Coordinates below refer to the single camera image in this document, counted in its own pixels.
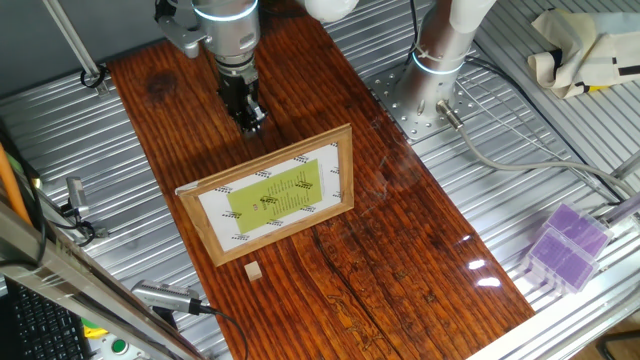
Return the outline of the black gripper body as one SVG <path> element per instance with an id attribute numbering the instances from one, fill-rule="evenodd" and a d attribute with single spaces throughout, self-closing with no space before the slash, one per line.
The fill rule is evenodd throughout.
<path id="1" fill-rule="evenodd" d="M 222 68 L 219 70 L 220 83 L 218 93 L 229 115 L 241 125 L 241 112 L 251 108 L 251 99 L 258 101 L 258 73 L 254 67 L 243 69 Z"/>

